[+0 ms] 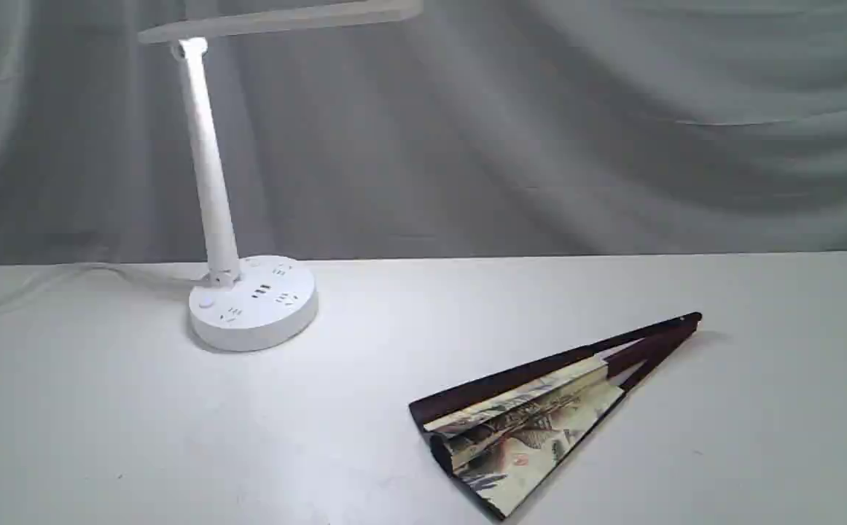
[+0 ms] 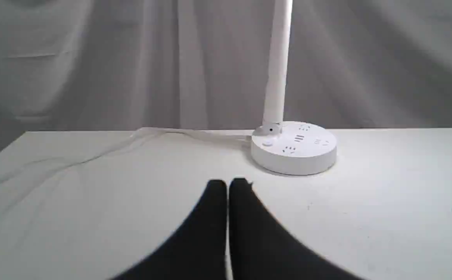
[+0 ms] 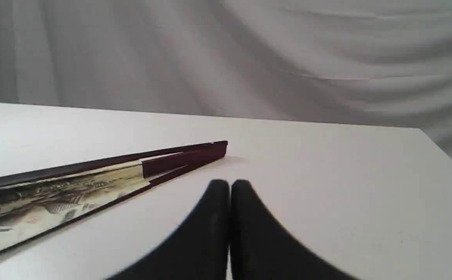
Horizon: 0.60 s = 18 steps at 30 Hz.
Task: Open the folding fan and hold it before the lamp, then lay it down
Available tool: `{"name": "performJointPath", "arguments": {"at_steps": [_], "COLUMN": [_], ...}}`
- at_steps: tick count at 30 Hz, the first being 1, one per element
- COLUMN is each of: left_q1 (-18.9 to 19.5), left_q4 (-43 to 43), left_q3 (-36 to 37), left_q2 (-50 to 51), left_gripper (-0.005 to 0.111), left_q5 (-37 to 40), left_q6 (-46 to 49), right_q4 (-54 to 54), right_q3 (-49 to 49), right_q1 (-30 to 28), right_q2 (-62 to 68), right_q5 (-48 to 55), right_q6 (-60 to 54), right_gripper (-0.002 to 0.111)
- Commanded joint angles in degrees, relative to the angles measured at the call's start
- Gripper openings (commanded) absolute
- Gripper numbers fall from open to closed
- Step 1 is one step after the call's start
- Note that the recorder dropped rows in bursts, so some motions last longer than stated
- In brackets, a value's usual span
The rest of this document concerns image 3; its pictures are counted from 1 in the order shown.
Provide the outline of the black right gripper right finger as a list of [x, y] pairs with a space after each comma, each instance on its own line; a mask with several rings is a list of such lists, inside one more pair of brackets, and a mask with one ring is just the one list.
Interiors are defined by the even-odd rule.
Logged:
[[247, 180], [231, 187], [230, 255], [234, 280], [353, 279], [297, 241]]

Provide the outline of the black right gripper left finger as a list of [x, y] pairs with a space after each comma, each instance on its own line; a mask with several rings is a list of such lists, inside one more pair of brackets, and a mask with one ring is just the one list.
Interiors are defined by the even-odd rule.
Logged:
[[212, 180], [182, 224], [153, 251], [112, 280], [224, 280], [231, 191]]

